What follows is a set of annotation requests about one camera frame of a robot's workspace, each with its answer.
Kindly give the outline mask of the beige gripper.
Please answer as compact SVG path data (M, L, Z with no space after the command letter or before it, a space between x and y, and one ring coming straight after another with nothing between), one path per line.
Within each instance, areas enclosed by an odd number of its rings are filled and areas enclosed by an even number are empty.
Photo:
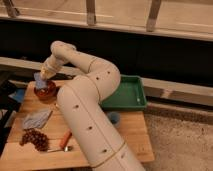
M48 80L56 75L61 69L59 61L55 58L49 57L45 60L41 67L40 76L42 80Z

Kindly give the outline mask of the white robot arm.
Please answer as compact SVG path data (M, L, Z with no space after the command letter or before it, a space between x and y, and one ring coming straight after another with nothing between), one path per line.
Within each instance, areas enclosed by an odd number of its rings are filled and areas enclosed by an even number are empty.
M53 77L67 63L82 73L59 89L57 103L92 170L145 171L100 107L100 102L118 88L119 69L108 60L55 41L51 44L51 56L41 68L41 77Z

